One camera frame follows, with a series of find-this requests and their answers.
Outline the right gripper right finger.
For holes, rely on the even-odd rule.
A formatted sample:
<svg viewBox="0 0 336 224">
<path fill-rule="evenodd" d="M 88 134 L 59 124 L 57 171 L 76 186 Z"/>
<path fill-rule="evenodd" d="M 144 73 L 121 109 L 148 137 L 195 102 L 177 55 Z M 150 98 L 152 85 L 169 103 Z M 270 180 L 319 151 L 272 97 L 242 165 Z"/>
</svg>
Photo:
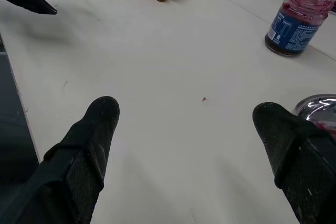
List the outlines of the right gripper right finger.
<svg viewBox="0 0 336 224">
<path fill-rule="evenodd" d="M 277 188 L 300 224 L 336 224 L 336 140 L 277 103 L 253 110 Z"/>
</svg>

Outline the open blue-label jam jar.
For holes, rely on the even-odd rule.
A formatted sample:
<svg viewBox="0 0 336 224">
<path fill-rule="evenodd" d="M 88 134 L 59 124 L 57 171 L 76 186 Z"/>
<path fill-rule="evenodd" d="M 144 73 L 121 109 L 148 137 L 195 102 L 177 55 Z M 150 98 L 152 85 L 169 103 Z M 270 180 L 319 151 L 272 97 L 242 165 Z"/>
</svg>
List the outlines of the open blue-label jam jar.
<svg viewBox="0 0 336 224">
<path fill-rule="evenodd" d="M 336 0 L 284 0 L 265 35 L 273 52 L 296 56 L 308 46 Z"/>
</svg>

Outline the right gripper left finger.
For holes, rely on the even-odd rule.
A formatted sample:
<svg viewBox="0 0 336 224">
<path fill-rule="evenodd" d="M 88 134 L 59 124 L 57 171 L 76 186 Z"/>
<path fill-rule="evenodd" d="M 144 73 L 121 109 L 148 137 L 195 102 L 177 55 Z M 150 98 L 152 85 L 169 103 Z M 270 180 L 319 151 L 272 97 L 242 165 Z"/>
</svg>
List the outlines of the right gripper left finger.
<svg viewBox="0 0 336 224">
<path fill-rule="evenodd" d="M 90 224 L 119 115 L 116 99 L 97 98 L 27 181 L 0 184 L 0 224 Z"/>
</svg>

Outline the round steel dish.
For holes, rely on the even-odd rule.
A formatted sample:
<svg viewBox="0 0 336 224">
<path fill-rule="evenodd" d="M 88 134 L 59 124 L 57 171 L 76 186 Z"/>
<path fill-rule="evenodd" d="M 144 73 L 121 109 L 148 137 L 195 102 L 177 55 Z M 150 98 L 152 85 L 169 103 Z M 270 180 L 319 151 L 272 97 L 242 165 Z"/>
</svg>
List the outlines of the round steel dish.
<svg viewBox="0 0 336 224">
<path fill-rule="evenodd" d="M 328 131 L 336 140 L 336 94 L 316 94 L 301 100 L 293 114 Z"/>
</svg>

